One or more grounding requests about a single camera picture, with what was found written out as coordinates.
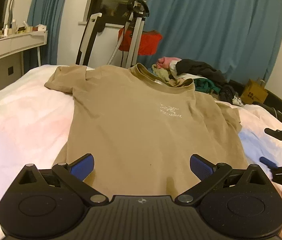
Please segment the beige t-shirt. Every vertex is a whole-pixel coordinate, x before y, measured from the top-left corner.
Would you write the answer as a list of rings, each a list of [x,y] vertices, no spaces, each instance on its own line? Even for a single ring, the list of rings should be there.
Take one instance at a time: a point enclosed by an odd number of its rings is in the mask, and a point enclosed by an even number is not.
[[[189,167],[193,154],[233,168],[248,165],[238,111],[197,92],[190,80],[172,87],[141,64],[72,66],[58,67],[45,86],[74,99],[68,140],[56,161],[93,155],[87,183],[108,197],[176,197],[198,183]]]

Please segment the pile of mixed clothes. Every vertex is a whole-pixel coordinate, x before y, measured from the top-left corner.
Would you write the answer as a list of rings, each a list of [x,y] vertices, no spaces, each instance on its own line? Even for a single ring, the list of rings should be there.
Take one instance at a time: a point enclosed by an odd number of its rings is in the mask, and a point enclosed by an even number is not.
[[[244,105],[222,72],[205,62],[162,57],[151,66],[151,70],[172,86],[181,85],[187,80],[193,81],[197,92],[215,95],[218,100],[235,106]]]

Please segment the black bedside sofa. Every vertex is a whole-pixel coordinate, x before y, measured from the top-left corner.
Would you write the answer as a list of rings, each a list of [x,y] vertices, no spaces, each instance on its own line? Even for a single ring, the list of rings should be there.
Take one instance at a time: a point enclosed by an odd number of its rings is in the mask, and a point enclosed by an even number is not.
[[[282,100],[272,92],[268,90],[268,96],[264,103],[256,103],[264,107],[268,112],[270,112],[274,117],[277,117],[279,121],[282,122]]]

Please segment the brown paper bag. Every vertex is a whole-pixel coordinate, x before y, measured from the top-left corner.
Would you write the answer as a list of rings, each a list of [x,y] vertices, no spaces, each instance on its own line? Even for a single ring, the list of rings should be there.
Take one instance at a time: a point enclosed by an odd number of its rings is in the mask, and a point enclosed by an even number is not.
[[[249,79],[243,93],[240,96],[244,104],[252,104],[253,102],[264,103],[268,96],[268,91],[265,89],[266,82],[261,79],[257,81]]]

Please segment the blue right curtain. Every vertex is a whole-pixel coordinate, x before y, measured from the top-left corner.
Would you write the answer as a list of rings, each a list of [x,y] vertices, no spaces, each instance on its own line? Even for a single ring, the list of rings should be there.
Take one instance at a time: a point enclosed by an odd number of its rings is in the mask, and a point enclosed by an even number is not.
[[[267,81],[282,41],[282,0],[148,0],[144,29],[162,35],[160,57],[206,62],[229,80]]]

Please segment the blue curtain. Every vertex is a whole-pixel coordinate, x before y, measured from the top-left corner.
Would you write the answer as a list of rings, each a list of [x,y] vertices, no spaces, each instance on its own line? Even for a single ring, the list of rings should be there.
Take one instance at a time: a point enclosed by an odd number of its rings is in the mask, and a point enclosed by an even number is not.
[[[229,80],[267,81],[282,41],[282,0],[148,0],[144,29],[162,35],[160,57],[206,62]]]
[[[47,27],[47,44],[40,47],[42,64],[57,63],[60,25],[65,0],[32,0],[27,18],[30,26],[39,24]]]

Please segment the white dressing desk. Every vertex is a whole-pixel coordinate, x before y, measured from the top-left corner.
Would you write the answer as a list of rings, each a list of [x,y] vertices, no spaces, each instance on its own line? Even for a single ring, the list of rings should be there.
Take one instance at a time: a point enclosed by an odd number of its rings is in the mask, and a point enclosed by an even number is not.
[[[37,50],[37,65],[41,65],[40,47],[47,44],[47,31],[32,31],[0,38],[0,90],[24,75],[23,53]]]

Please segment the white black folded treadmill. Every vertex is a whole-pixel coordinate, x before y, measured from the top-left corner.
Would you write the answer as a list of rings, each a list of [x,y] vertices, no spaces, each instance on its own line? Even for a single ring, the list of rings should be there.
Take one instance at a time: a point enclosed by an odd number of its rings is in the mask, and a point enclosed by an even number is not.
[[[93,44],[97,36],[97,27],[95,26],[100,22],[102,13],[92,14],[86,23],[84,33],[79,46],[78,54],[76,57],[77,65],[87,66],[89,58],[93,49]]]

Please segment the red cloth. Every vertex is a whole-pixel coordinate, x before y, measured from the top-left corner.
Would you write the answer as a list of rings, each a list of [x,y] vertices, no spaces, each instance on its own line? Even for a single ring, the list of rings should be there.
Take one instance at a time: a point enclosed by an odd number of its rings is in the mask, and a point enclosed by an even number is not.
[[[119,46],[120,51],[129,51],[130,45],[132,42],[133,28],[128,28],[125,31],[123,41]],[[153,31],[144,31],[142,32],[138,55],[140,56],[150,56],[154,55],[157,51],[158,45],[162,40],[162,35],[153,30]]]

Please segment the cosmetics clutter on desk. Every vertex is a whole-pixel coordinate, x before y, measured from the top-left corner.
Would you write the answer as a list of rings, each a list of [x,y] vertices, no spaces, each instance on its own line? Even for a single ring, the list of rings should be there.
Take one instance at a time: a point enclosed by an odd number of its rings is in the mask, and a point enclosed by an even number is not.
[[[30,26],[27,22],[23,22],[21,27],[18,27],[16,20],[12,20],[12,24],[5,24],[3,28],[0,27],[0,38],[8,37],[11,35],[17,35],[22,33],[33,33],[33,32],[45,32],[47,26],[44,24],[38,24],[36,26]]]

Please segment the blue left curtain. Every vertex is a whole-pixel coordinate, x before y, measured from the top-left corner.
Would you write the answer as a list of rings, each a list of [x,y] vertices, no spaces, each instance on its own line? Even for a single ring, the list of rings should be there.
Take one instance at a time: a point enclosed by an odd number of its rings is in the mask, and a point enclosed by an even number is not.
[[[47,27],[47,44],[40,47],[42,64],[57,63],[60,25],[65,0],[32,0],[27,18],[30,26],[39,24]]]

